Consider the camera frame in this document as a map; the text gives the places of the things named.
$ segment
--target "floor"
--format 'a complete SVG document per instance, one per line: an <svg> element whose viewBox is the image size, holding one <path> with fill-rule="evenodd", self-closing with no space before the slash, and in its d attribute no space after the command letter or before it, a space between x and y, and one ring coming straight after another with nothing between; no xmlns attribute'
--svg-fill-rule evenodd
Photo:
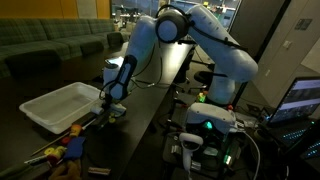
<svg viewBox="0 0 320 180"><path fill-rule="evenodd" d="M209 57L197 47L196 53L193 57L193 60L202 61L206 63L211 63L212 61ZM206 66L191 63L190 70L187 72L187 77L190 79L190 84L180 84L185 88L185 91L188 92L190 87L200 86L199 82L196 82L193 78L193 74L199 70L208 70ZM189 93L179 93L178 97L187 104L190 104L194 101L196 94L199 93L197 90L193 90L191 94ZM168 118L168 112L171 107L172 97L175 94L173 89L170 89L167 93L167 96L163 100L161 106L159 107L156 115L152 120L152 124L149 126L148 130L145 132L144 137L142 138L134 156L132 157L130 163L127 166L126 173L123 176L123 179L139 179L139 180L157 180L162 179L163 176L163 161L162 161L162 140L164 132L164 124ZM248 104L262 108L268 106L266 101L263 99L262 95L258 92L255 86L249 82L243 92L237 107L235 109L241 109L244 112L251 113L248 109ZM181 106L176 106L173 120L183 122L183 117L185 114L186 108Z"/></svg>

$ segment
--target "green light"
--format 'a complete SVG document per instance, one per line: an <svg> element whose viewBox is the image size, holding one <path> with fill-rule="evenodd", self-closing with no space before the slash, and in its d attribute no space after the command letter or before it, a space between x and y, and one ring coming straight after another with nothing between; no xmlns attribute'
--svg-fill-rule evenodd
<svg viewBox="0 0 320 180"><path fill-rule="evenodd" d="M204 124L204 126L205 126L205 128L207 128L207 129L212 129L212 124L211 124L211 122L206 122L206 123Z"/></svg>

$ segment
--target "monitor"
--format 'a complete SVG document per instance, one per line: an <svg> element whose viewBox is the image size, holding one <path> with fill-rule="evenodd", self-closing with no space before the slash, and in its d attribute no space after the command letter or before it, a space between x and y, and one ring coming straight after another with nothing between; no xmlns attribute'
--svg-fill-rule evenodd
<svg viewBox="0 0 320 180"><path fill-rule="evenodd" d="M268 124L305 119L320 105L320 77L295 78Z"/></svg>

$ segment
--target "white box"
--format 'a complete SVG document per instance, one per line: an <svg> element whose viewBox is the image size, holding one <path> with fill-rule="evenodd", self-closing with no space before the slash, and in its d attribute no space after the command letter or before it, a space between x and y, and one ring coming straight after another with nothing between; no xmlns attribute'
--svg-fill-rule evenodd
<svg viewBox="0 0 320 180"><path fill-rule="evenodd" d="M19 109L49 131L60 134L72 123L90 112L93 105L101 105L100 90L76 82L30 100Z"/></svg>

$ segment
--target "wall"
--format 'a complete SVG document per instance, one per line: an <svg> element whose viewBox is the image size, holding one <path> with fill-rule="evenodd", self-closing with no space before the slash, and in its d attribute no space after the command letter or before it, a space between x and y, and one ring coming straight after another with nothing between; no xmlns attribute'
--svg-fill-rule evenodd
<svg viewBox="0 0 320 180"><path fill-rule="evenodd" d="M292 0L261 57L253 83L271 106L277 106L295 77L320 75L301 65L320 37L318 7L319 0ZM305 31L295 30L301 18L313 19ZM282 46L285 41L292 42L289 48Z"/></svg>
<svg viewBox="0 0 320 180"><path fill-rule="evenodd" d="M96 1L98 18L110 18L111 0ZM0 0L0 18L78 18L77 0Z"/></svg>
<svg viewBox="0 0 320 180"><path fill-rule="evenodd" d="M255 57L285 0L242 0L231 36Z"/></svg>

